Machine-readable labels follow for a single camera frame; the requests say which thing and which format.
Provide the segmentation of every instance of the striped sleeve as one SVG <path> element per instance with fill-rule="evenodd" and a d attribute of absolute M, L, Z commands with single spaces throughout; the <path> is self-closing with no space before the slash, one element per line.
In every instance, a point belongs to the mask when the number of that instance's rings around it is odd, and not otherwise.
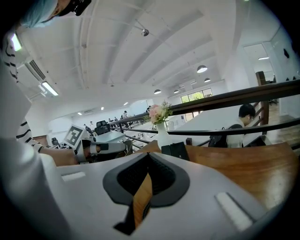
<path fill-rule="evenodd" d="M 41 151 L 43 145 L 32 138 L 31 130 L 27 121 L 24 119 L 18 130 L 17 140 L 31 145 L 38 152 Z"/>

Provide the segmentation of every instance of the blue fabric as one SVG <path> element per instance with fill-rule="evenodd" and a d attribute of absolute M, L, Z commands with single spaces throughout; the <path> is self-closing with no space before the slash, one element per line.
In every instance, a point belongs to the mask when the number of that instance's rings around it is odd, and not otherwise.
<path fill-rule="evenodd" d="M 42 26 L 39 24 L 46 21 L 57 6 L 58 0 L 35 0 L 31 8 L 21 19 L 21 25 L 29 28 Z"/>

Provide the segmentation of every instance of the black bag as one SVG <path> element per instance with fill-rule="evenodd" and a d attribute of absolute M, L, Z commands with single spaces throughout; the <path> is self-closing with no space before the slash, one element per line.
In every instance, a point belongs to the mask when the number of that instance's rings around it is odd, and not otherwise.
<path fill-rule="evenodd" d="M 228 129 L 243 128 L 240 124 L 234 124 Z M 211 148 L 227 148 L 227 135 L 210 136 L 210 142 L 208 144 Z"/>

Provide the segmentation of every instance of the window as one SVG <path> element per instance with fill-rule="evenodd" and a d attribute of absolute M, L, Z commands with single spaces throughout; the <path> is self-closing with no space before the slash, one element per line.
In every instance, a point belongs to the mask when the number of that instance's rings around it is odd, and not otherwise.
<path fill-rule="evenodd" d="M 194 92 L 185 96 L 181 97 L 181 102 L 182 103 L 187 103 L 187 102 L 191 102 L 194 100 L 198 100 L 201 98 L 208 98 L 212 96 L 212 91 L 211 88 L 199 91 L 199 92 Z M 193 119 L 195 116 L 197 116 L 198 114 L 200 114 L 201 112 L 191 112 L 191 113 L 187 113 L 185 114 L 186 117 L 186 121 L 190 121 L 191 119 Z"/>
<path fill-rule="evenodd" d="M 212 96 L 212 91 L 211 91 L 211 88 L 208 88 L 203 91 L 194 92 L 194 93 L 182 96 L 181 101 L 182 101 L 182 103 L 187 103 L 187 102 L 191 102 L 191 101 L 198 100 L 201 98 L 207 98 L 210 96 Z"/>

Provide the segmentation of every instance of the striped shirt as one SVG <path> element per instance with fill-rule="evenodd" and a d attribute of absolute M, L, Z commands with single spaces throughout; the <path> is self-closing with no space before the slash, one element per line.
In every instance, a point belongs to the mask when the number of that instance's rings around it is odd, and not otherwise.
<path fill-rule="evenodd" d="M 3 45 L 2 45 L 2 59 L 4 64 L 8 67 L 10 71 L 10 75 L 12 76 L 12 80 L 16 84 L 18 84 L 18 76 L 17 76 L 17 68 L 16 68 L 16 62 L 15 62 L 15 50 L 14 50 L 14 43 L 11 40 L 14 32 L 9 32 L 4 38 L 3 38 Z M 38 152 L 41 151 L 43 148 L 43 145 L 37 141 L 35 141 L 32 138 L 31 129 L 29 128 L 29 125 L 24 119 L 22 121 L 22 124 L 20 125 L 20 128 L 18 130 L 17 140 L 26 144 L 31 145 L 34 149 L 36 149 Z"/>

